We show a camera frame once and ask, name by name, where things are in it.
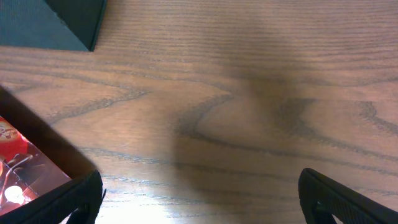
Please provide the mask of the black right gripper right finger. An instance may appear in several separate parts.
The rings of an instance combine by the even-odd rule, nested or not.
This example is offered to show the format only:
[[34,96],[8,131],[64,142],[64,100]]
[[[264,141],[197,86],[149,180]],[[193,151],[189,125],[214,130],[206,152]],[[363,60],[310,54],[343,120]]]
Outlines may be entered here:
[[302,170],[298,194],[308,224],[397,224],[397,212],[313,170]]

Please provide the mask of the red Meiji panda biscuit box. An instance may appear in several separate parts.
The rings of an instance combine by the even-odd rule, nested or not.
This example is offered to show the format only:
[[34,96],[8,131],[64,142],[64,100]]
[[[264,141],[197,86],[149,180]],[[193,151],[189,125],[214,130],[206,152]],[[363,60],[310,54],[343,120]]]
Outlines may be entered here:
[[1,216],[94,170],[73,145],[1,89]]

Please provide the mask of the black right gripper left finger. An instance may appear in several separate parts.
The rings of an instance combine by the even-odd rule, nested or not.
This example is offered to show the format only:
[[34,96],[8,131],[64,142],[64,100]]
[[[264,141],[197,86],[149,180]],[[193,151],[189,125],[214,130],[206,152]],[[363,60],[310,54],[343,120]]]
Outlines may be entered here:
[[94,224],[103,201],[97,170],[73,179],[1,216],[3,224]]

